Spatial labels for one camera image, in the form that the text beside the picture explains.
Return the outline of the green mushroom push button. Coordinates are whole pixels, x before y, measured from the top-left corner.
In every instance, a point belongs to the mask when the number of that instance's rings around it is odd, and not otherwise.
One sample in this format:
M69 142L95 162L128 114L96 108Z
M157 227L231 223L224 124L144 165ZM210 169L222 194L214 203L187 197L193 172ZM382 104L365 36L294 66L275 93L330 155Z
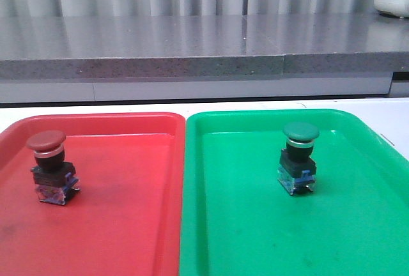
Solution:
M295 121L286 124L283 133L286 147L281 150L278 181L291 196L313 192L317 167L311 155L320 135L318 127Z

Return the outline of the red mushroom push button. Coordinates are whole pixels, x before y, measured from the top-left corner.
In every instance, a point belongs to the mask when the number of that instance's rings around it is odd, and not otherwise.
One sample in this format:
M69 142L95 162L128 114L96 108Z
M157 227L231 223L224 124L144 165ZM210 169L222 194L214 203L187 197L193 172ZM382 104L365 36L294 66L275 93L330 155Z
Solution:
M65 160L65 139L64 132L47 130L26 141L36 161L31 168L35 192L43 203L64 206L80 191L75 166Z

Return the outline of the green plastic tray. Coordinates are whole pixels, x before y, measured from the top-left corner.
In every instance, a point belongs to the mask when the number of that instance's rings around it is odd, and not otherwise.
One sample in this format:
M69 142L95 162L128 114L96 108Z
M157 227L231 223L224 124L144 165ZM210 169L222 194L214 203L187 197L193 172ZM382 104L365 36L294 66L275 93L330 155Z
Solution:
M283 126L316 125L314 192L278 182ZM327 109L187 120L181 275L407 275L408 161Z

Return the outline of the red plastic tray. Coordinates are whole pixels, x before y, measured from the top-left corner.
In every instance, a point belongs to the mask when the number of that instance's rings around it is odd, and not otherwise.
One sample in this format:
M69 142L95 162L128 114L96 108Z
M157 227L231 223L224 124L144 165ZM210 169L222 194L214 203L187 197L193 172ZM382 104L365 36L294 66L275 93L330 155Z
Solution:
M41 203L27 139L61 130L79 193ZM185 119L177 114L35 116L1 133L2 275L177 275Z

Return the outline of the grey stone counter slab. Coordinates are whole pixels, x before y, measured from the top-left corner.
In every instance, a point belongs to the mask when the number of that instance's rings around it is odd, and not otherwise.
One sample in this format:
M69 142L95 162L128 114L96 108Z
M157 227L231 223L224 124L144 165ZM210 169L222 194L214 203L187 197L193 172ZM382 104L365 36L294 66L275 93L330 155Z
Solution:
M408 70L408 21L374 13L1 19L1 80Z

